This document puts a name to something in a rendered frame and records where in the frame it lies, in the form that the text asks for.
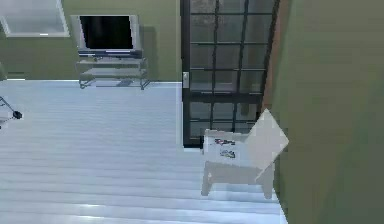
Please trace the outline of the black glass paned door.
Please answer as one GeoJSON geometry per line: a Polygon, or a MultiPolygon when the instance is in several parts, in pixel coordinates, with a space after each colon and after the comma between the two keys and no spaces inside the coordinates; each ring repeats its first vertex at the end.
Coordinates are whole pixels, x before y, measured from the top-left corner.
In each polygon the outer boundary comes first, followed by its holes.
{"type": "Polygon", "coordinates": [[[262,111],[282,0],[180,0],[182,143],[206,129],[246,133],[262,111]]]}

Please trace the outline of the grey glass television stand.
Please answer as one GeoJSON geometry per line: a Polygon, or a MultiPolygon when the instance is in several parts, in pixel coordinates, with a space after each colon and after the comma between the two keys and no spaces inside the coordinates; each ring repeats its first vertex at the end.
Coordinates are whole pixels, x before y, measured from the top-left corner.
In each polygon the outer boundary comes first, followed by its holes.
{"type": "Polygon", "coordinates": [[[114,81],[112,87],[138,87],[144,90],[150,83],[147,66],[145,58],[93,57],[75,63],[81,89],[92,84],[101,87],[102,81],[114,81]]]}

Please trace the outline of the silver framed television set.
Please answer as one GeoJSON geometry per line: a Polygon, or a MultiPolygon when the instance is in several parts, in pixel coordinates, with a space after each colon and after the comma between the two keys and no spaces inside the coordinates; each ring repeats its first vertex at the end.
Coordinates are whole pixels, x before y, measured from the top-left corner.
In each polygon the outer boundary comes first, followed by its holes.
{"type": "Polygon", "coordinates": [[[80,56],[143,57],[137,15],[71,15],[71,22],[80,56]]]}

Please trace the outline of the black wheeled chair base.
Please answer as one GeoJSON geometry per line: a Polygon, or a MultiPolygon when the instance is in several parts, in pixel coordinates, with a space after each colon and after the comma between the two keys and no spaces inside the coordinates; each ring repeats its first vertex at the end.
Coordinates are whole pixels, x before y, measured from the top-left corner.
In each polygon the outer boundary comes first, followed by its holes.
{"type": "Polygon", "coordinates": [[[23,114],[20,111],[14,110],[12,106],[2,96],[0,96],[0,107],[3,107],[3,106],[6,106],[12,112],[12,116],[3,120],[0,119],[0,130],[2,129],[2,126],[5,123],[7,123],[9,120],[13,120],[13,119],[20,120],[23,118],[23,114]]]}

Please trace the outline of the white framed window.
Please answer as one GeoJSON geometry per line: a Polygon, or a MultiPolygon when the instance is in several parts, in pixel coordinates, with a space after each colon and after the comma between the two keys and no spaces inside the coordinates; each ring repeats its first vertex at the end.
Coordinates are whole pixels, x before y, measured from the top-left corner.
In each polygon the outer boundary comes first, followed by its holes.
{"type": "Polygon", "coordinates": [[[62,0],[0,0],[6,37],[68,37],[62,0]]]}

